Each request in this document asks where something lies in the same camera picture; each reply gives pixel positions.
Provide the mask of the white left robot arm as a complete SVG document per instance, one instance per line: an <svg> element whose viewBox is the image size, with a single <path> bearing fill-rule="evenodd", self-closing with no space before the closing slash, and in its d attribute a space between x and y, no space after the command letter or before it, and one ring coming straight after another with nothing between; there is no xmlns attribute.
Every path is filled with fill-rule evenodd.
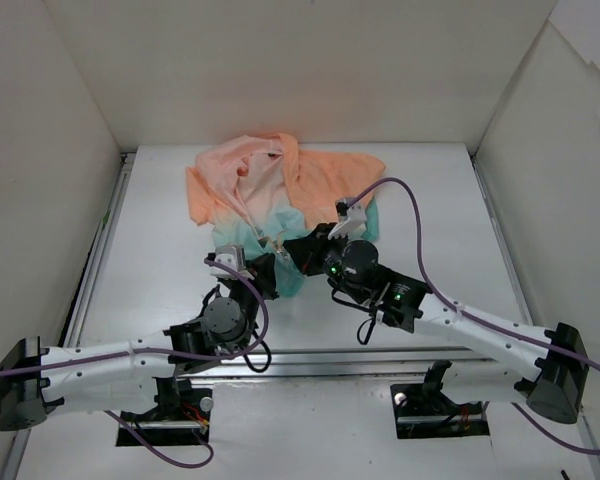
<svg viewBox="0 0 600 480"><path fill-rule="evenodd" d="M209 292L192 320L91 347L20 340L0 362L0 432L32 428L54 413L119 410L165 420L180 406L178 376L262 347L266 303L278 297L274 254L248 260L242 247L228 245L204 262L229 292Z"/></svg>

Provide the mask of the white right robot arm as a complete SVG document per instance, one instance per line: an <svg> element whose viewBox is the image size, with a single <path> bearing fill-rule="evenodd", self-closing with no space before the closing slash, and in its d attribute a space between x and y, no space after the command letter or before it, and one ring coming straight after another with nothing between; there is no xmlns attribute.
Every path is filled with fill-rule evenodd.
<svg viewBox="0 0 600 480"><path fill-rule="evenodd" d="M442 300L427 283L380 264L372 243L334 237L331 228L320 224L284 248L303 275L326 276L334 302L373 322L445 338L490 358L515 372L513 389L534 413L576 422L589 371L576 328L519 324Z"/></svg>

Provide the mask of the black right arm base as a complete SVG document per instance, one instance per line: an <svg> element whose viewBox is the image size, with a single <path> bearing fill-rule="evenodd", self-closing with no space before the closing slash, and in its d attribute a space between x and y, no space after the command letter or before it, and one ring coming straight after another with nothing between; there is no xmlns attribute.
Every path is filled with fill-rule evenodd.
<svg viewBox="0 0 600 480"><path fill-rule="evenodd" d="M439 391L418 384L390 386L396 436L400 440L489 436L482 402L456 404Z"/></svg>

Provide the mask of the aluminium table edge rail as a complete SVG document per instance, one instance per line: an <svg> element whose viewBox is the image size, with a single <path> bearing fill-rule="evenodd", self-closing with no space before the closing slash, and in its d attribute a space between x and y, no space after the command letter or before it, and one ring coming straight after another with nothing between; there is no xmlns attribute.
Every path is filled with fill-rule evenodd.
<svg viewBox="0 0 600 480"><path fill-rule="evenodd" d="M184 376L195 382L269 381L279 379L328 379L391 376L422 376L438 360L480 363L484 359L466 349L416 348L341 351L288 351L272 354L263 373L266 355L252 354L248 367L243 359L227 360L200 373Z"/></svg>

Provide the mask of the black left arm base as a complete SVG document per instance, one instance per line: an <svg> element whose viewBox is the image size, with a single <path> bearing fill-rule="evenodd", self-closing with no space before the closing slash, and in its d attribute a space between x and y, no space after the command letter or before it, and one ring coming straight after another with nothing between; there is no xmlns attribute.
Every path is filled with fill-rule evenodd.
<svg viewBox="0 0 600 480"><path fill-rule="evenodd" d="M158 380L157 387L154 407L141 413L121 411L121 419L154 447L208 442L214 407L211 386L181 379Z"/></svg>

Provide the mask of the metal zipper slider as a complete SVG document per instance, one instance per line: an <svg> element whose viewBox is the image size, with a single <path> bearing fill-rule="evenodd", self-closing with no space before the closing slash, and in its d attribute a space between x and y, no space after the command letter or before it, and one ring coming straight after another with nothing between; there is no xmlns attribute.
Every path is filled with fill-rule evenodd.
<svg viewBox="0 0 600 480"><path fill-rule="evenodd" d="M285 241L285 231L281 231L272 240L272 246L278 256L280 256L283 259L289 259L290 256L289 256L289 253L287 252L286 248L284 247L284 241Z"/></svg>

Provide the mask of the orange and teal jacket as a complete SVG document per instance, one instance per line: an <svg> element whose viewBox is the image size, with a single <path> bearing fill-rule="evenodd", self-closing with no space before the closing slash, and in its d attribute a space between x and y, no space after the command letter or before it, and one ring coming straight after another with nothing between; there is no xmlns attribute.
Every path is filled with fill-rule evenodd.
<svg viewBox="0 0 600 480"><path fill-rule="evenodd" d="M358 152L311 150L286 133L229 140L198 154L185 170L189 216L212 227L215 246L240 245L247 259L275 255L280 296L290 298L304 278L272 246L337 221L337 200L354 197L379 180L386 166Z"/></svg>

